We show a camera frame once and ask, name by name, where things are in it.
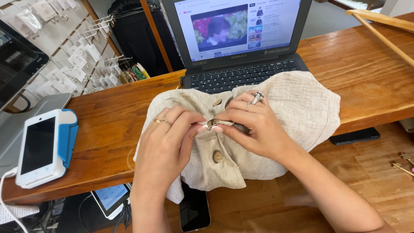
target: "forearm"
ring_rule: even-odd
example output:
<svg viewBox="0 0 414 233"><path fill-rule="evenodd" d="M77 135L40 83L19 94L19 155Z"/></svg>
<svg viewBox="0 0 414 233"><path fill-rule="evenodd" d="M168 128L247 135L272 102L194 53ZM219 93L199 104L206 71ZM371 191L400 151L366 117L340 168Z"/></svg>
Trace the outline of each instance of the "forearm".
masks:
<svg viewBox="0 0 414 233"><path fill-rule="evenodd" d="M133 187L130 200L134 233L171 232L164 209L165 195Z"/></svg>
<svg viewBox="0 0 414 233"><path fill-rule="evenodd" d="M369 232L384 226L379 213L302 148L282 163L294 174L336 232Z"/></svg>

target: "laptop hinge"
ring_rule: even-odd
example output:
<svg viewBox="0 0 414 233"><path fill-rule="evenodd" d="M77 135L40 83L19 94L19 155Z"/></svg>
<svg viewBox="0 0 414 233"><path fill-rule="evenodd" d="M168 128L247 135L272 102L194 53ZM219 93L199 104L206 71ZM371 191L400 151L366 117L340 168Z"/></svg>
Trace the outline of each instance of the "laptop hinge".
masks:
<svg viewBox="0 0 414 233"><path fill-rule="evenodd" d="M202 70L209 70L209 69L215 69L215 68L222 68L222 69L227 69L227 68L231 68L232 66L234 67L238 67L238 66L248 66L249 64L254 64L260 61L265 61L265 60L269 60L269 59L278 59L280 58L279 55L277 56L272 56L272 57L263 57L263 58L257 58L257 59L243 59L242 61L233 61L233 62L226 62L226 66L224 67L223 64L221 63L213 63L213 64L206 64L203 65Z"/></svg>

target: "laptop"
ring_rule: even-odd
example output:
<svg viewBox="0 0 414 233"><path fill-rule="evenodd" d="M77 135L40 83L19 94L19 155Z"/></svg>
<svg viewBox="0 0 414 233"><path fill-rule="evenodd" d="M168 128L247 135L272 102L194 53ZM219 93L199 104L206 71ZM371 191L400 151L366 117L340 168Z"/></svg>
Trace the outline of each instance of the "laptop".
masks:
<svg viewBox="0 0 414 233"><path fill-rule="evenodd" d="M312 0L163 0L187 69L185 89L215 94L309 71L296 53Z"/></svg>

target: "beige linen shirt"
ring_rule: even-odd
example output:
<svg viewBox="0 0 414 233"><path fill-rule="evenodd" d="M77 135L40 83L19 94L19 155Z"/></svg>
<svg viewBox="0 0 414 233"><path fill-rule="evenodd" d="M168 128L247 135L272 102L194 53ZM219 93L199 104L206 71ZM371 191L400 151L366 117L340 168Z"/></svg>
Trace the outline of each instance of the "beige linen shirt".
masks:
<svg viewBox="0 0 414 233"><path fill-rule="evenodd" d="M224 111L233 98L252 89L264 93L286 132L306 151L328 139L340 125L340 97L323 87L310 72L291 71L276 74L258 85L241 86L214 95L192 89L161 93L148 108L142 133L165 107L187 107L209 120ZM213 106L217 100L222 103ZM219 163L213 160L215 151L223 154ZM222 133L207 130L196 136L190 161L181 177L170 186L166 197L175 203L181 202L184 197L181 179L191 188L210 191L217 187L240 189L246 187L244 179L270 180L286 172L279 163L246 151Z"/></svg>

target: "woman's left hand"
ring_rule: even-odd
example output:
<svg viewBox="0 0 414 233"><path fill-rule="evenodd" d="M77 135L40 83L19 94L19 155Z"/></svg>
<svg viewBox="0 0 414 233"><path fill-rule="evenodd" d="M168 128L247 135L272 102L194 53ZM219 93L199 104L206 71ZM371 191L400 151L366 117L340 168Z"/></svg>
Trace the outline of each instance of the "woman's left hand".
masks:
<svg viewBox="0 0 414 233"><path fill-rule="evenodd" d="M190 160L193 140L204 129L198 122L203 121L206 119L201 114L190 109L163 109L141 135L133 187L165 196Z"/></svg>

